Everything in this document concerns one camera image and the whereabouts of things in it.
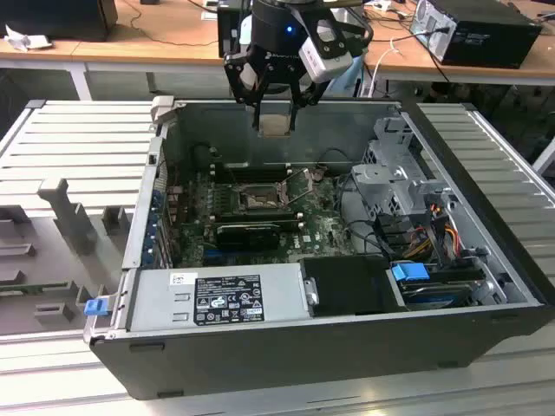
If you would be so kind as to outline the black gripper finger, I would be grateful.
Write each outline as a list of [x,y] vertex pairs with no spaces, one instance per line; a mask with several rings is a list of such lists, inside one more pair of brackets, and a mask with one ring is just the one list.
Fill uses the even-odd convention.
[[[254,73],[250,87],[246,86],[241,78],[248,68]],[[227,54],[224,58],[224,70],[236,102],[254,109],[252,127],[258,130],[261,101],[265,93],[265,64],[261,60],[259,50]]]
[[304,91],[300,89],[299,78],[295,73],[288,76],[288,82],[291,89],[289,130],[294,131],[298,111],[307,106],[315,106],[320,101],[330,81],[312,82]]

